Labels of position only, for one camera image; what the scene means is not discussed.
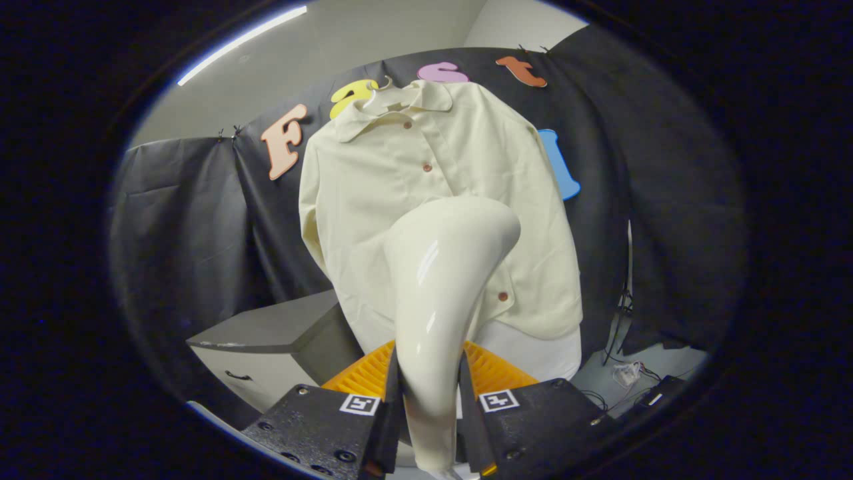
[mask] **gray wall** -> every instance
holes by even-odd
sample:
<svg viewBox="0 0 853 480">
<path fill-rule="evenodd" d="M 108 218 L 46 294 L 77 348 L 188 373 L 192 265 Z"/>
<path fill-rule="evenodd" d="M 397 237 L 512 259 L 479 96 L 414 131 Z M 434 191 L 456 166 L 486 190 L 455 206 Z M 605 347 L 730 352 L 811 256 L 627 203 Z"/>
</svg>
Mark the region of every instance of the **gray wall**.
<svg viewBox="0 0 853 480">
<path fill-rule="evenodd" d="M 230 135 L 232 125 L 254 119 L 276 99 L 298 93 L 314 78 L 393 56 L 460 47 L 484 4 L 485 0 L 309 2 L 306 14 L 230 51 L 184 86 L 177 86 L 175 79 L 175 86 L 154 104 L 128 147 L 167 138 L 212 137 L 221 128 Z"/>
<path fill-rule="evenodd" d="M 503 47 L 543 51 L 587 26 L 562 9 L 537 0 L 489 0 L 471 26 L 466 47 Z"/>
</svg>

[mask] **white cloth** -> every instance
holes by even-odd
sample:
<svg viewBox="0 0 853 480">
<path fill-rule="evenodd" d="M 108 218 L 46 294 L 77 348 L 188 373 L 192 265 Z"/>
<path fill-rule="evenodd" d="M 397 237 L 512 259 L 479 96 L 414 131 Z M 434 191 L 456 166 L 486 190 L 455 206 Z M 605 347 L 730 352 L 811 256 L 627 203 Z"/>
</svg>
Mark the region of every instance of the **white cloth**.
<svg viewBox="0 0 853 480">
<path fill-rule="evenodd" d="M 581 367 L 579 328 L 553 340 L 541 340 L 501 322 L 488 322 L 473 342 L 540 382 L 552 378 L 570 380 Z"/>
<path fill-rule="evenodd" d="M 474 83 L 416 80 L 401 90 L 409 96 L 398 111 L 370 114 L 365 99 L 348 105 L 311 136 L 302 166 L 302 238 L 365 352 L 393 339 L 386 232 L 408 211 L 445 196 L 498 200 L 521 222 L 470 332 L 489 320 L 544 340 L 577 331 L 583 315 L 574 241 L 536 128 Z"/>
</svg>

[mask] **orange letter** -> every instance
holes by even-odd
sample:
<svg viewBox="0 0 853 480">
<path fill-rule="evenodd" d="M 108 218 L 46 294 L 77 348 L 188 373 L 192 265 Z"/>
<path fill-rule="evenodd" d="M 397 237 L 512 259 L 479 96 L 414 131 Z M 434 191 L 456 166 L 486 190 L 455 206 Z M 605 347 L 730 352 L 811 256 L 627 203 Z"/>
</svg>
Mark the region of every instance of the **orange letter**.
<svg viewBox="0 0 853 480">
<path fill-rule="evenodd" d="M 281 177 L 299 158 L 299 154 L 290 151 L 287 144 L 295 146 L 302 142 L 302 129 L 296 120 L 305 118 L 307 114 L 308 108 L 300 103 L 261 134 L 261 140 L 266 142 L 267 150 L 270 151 L 270 180 Z"/>
<path fill-rule="evenodd" d="M 328 113 L 328 118 L 333 119 L 340 112 L 357 98 L 370 98 L 370 90 L 368 90 L 368 82 L 374 87 L 379 88 L 379 84 L 370 79 L 356 80 L 344 87 L 338 89 L 332 94 L 332 102 L 335 102 L 332 111 Z"/>
<path fill-rule="evenodd" d="M 526 61 L 519 61 L 514 56 L 505 56 L 496 61 L 495 63 L 509 68 L 509 71 L 512 72 L 513 75 L 515 75 L 515 79 L 525 85 L 544 87 L 548 84 L 545 79 L 534 77 L 530 72 L 527 71 L 528 68 L 532 68 L 532 65 L 530 63 L 527 63 Z"/>
</svg>

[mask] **foam letter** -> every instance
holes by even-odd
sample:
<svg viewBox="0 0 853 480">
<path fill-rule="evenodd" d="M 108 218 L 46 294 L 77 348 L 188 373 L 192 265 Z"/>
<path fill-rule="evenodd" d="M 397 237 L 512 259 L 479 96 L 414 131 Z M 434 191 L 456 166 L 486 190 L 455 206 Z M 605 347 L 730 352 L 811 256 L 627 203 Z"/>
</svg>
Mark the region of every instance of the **foam letter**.
<svg viewBox="0 0 853 480">
<path fill-rule="evenodd" d="M 379 84 L 377 84 L 374 80 L 364 79 L 364 80 L 356 80 L 350 84 L 345 85 L 344 87 L 338 89 L 335 93 L 332 94 L 332 102 L 335 102 L 334 107 L 332 107 L 332 111 L 328 113 L 328 117 L 333 119 L 338 116 L 340 112 L 346 108 L 347 105 L 350 104 L 353 100 L 357 98 L 370 98 L 370 90 L 368 90 L 368 82 L 374 87 L 379 88 Z"/>
<path fill-rule="evenodd" d="M 296 120 L 305 118 L 307 114 L 308 108 L 300 103 L 261 134 L 261 140 L 266 142 L 270 152 L 270 180 L 281 177 L 299 158 L 299 154 L 290 151 L 287 144 L 295 146 L 302 142 L 302 129 Z"/>
<path fill-rule="evenodd" d="M 569 173 L 569 167 L 566 166 L 563 154 L 560 153 L 560 147 L 557 146 L 557 132 L 550 129 L 540 130 L 539 137 L 545 145 L 545 151 L 551 161 L 551 168 L 554 169 L 554 176 L 557 178 L 557 185 L 560 187 L 560 195 L 563 200 L 568 200 L 577 195 L 581 190 L 581 185 Z"/>
<path fill-rule="evenodd" d="M 530 72 L 528 72 L 528 69 L 533 68 L 530 63 L 527 63 L 526 61 L 519 61 L 514 56 L 505 56 L 498 59 L 495 63 L 509 68 L 509 71 L 513 73 L 515 78 L 525 85 L 544 87 L 548 84 L 545 79 L 534 77 Z"/>
<path fill-rule="evenodd" d="M 424 65 L 418 70 L 418 78 L 433 82 L 467 82 L 468 76 L 462 72 L 453 72 L 459 67 L 449 61 Z"/>
</svg>

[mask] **shirt collar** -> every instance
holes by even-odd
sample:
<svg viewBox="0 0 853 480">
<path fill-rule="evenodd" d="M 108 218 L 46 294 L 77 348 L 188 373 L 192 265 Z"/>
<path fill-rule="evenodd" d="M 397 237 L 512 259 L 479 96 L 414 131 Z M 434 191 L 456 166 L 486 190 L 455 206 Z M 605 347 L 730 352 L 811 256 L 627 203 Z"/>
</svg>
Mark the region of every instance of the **shirt collar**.
<svg viewBox="0 0 853 480">
<path fill-rule="evenodd" d="M 450 92 L 440 83 L 415 80 L 403 87 L 403 90 L 418 90 L 417 97 L 409 105 L 409 108 L 447 112 L 453 107 L 453 99 L 450 97 Z M 367 101 L 367 99 L 358 99 L 350 102 L 338 114 L 334 123 L 335 133 L 339 142 L 349 142 L 381 117 L 381 115 L 372 115 L 361 110 L 361 107 Z"/>
</svg>

